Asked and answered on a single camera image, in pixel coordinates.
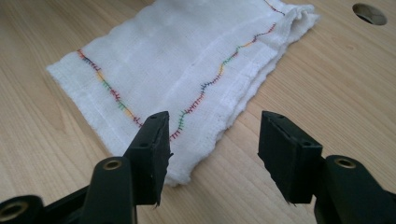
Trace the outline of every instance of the rainbow thread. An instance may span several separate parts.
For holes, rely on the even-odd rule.
[[[245,45],[236,47],[235,52],[229,58],[227,58],[220,64],[218,74],[215,76],[215,78],[213,78],[211,81],[201,84],[201,92],[200,92],[199,96],[192,102],[192,104],[188,108],[181,111],[181,114],[179,115],[179,119],[178,119],[177,129],[169,137],[171,141],[175,140],[183,131],[184,118],[186,117],[186,115],[191,114],[198,107],[198,105],[204,100],[205,90],[207,89],[207,87],[216,84],[220,80],[221,76],[224,74],[224,66],[227,63],[231,62],[236,56],[238,56],[240,49],[249,47],[250,45],[252,45],[253,43],[255,43],[257,41],[257,37],[271,33],[275,29],[275,27],[276,27],[276,24],[274,23],[267,32],[258,34],[258,35],[254,35],[253,39],[251,41],[247,42]]]
[[[267,0],[264,0],[264,2],[265,2],[273,11],[275,11],[275,12],[277,12],[277,13],[280,13],[280,14],[282,14],[283,16],[285,16],[285,13],[283,13],[283,12],[277,10],[276,8],[274,8],[273,6],[271,6],[271,4],[269,4],[269,3],[267,2]]]
[[[139,128],[143,126],[143,123],[140,122],[140,118],[135,116],[132,110],[128,108],[128,106],[121,100],[120,94],[114,90],[110,84],[105,80],[105,76],[102,73],[102,69],[93,61],[91,61],[89,58],[87,58],[84,53],[82,52],[82,49],[79,49],[77,51],[78,56],[84,61],[85,63],[89,64],[93,70],[95,70],[96,76],[99,78],[99,80],[102,82],[103,86],[110,92],[110,94],[113,96],[114,100],[116,101],[118,108],[122,110],[128,117],[132,118],[135,124]]]

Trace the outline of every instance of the gauze cloth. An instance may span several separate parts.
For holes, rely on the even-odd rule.
[[[48,70],[115,156],[168,111],[165,183],[186,184],[317,19],[312,6],[276,0],[157,0]]]

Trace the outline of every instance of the wood grain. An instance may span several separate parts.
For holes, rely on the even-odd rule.
[[[388,23],[375,26],[352,0],[312,4],[319,23],[276,70],[187,186],[165,187],[141,223],[315,223],[312,204],[284,202],[257,157],[262,110],[289,117],[324,146],[362,162],[396,192],[396,4],[362,0]],[[0,202],[22,194],[45,204],[80,189],[108,157],[46,66],[132,18],[152,1],[0,1]]]

